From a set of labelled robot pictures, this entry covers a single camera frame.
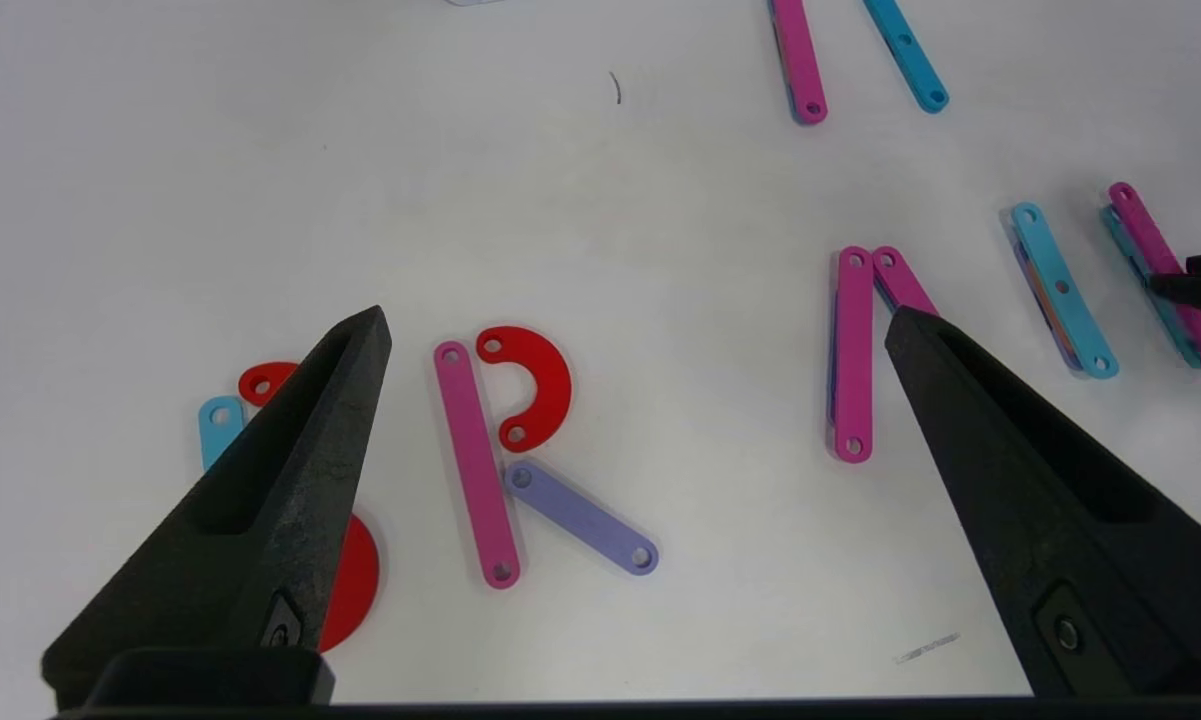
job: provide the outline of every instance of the white table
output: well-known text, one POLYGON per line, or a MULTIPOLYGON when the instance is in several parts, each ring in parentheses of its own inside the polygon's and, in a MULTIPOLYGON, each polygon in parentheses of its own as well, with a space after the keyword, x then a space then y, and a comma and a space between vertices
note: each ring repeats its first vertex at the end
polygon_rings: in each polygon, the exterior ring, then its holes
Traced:
MULTIPOLYGON (((372 304, 388 571, 335 700, 1029 692, 883 343, 874 457, 823 445, 830 258, 900 247, 1201 521, 1201 373, 1097 220, 1127 179, 1201 252, 1201 1, 906 1, 936 116, 859 1, 807 5, 814 128, 761 1, 0 0, 0 718, 50 712, 38 655, 198 476, 201 402, 372 304), (1118 378, 1063 366, 1021 200, 1118 378), (478 578, 430 350, 500 323, 567 354, 534 456, 651 534, 650 577, 516 506, 521 582, 478 578)), ((532 392, 480 373, 495 418, 532 392)))

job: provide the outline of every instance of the red half-disc piece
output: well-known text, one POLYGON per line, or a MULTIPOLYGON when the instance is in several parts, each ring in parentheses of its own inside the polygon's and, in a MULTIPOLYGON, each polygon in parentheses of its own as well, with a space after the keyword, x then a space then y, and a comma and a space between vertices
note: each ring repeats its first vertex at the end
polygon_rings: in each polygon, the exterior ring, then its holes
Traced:
POLYGON ((262 365, 255 365, 252 368, 245 370, 244 374, 240 374, 240 383, 237 389, 240 391, 240 397, 247 400, 251 406, 262 407, 289 379, 294 370, 298 370, 297 362, 263 362, 262 365))
POLYGON ((485 364, 516 364, 533 376, 537 392, 519 415, 498 426, 498 440, 513 452, 527 452, 548 442, 564 422, 573 398, 569 366, 551 341, 528 329, 489 328, 476 338, 476 354, 485 364))
POLYGON ((337 563, 329 614, 325 616, 325 631, 319 636, 319 652, 331 650, 364 622, 377 594, 380 566, 374 536, 363 521, 352 515, 347 539, 343 540, 343 557, 337 563))

